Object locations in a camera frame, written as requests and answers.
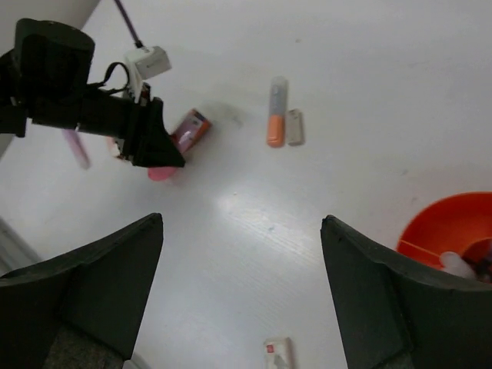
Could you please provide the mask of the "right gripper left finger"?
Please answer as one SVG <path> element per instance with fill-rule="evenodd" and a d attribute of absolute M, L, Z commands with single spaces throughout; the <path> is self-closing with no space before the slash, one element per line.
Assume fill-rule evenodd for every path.
<path fill-rule="evenodd" d="M 153 213 L 1 277 L 3 368 L 121 368 L 131 359 L 163 245 Z"/>

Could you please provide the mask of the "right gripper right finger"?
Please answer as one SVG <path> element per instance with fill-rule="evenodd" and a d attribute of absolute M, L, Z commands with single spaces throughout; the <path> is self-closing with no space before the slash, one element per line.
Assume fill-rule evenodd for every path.
<path fill-rule="evenodd" d="M 349 368 L 489 368 L 491 286 L 425 266 L 329 215 L 327 277 Z"/>

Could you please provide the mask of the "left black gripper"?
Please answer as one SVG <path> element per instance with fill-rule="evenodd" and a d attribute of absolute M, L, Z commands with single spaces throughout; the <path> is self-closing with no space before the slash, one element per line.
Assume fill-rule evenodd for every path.
<path fill-rule="evenodd" d="M 12 50 L 1 57 L 1 132 L 25 136 L 26 121 L 122 138 L 122 157 L 142 168 L 183 168 L 185 159 L 166 131 L 160 98 L 146 106 L 117 97 L 102 81 L 88 83 L 95 42 L 53 21 L 22 18 Z"/>

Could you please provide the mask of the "pink glue bottle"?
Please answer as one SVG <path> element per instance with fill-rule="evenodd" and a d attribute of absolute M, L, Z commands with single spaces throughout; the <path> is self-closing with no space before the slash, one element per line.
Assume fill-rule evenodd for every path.
<path fill-rule="evenodd" d="M 185 155 L 203 138 L 211 126 L 210 121 L 202 113 L 191 109 L 171 134 L 171 138 L 180 153 Z M 148 177 L 152 181 L 166 181 L 178 170 L 179 168 L 175 167 L 149 168 Z"/>

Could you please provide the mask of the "purple pink highlighter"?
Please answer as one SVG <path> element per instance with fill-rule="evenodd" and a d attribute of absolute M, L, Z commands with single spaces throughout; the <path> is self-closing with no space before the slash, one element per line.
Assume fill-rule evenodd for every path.
<path fill-rule="evenodd" d="M 78 132 L 65 129 L 61 132 L 65 140 L 68 142 L 68 146 L 71 149 L 72 154 L 75 156 L 75 160 L 78 165 L 84 170 L 89 169 L 91 166 L 91 161 Z"/>

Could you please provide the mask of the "blue gel pen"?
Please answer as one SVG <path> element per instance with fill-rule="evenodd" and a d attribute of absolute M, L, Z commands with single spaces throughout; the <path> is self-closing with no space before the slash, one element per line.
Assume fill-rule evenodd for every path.
<path fill-rule="evenodd" d="M 476 274 L 473 268 L 461 258 L 461 256 L 452 251 L 446 251 L 440 255 L 442 271 L 465 279 L 475 280 Z"/>

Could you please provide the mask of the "orange grey correction tape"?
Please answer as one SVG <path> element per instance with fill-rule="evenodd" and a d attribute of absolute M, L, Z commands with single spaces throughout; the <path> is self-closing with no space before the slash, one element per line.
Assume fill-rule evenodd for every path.
<path fill-rule="evenodd" d="M 267 144 L 272 148 L 284 145 L 285 114 L 288 104 L 288 80 L 278 76 L 271 80 L 269 93 L 269 114 L 267 125 Z"/>

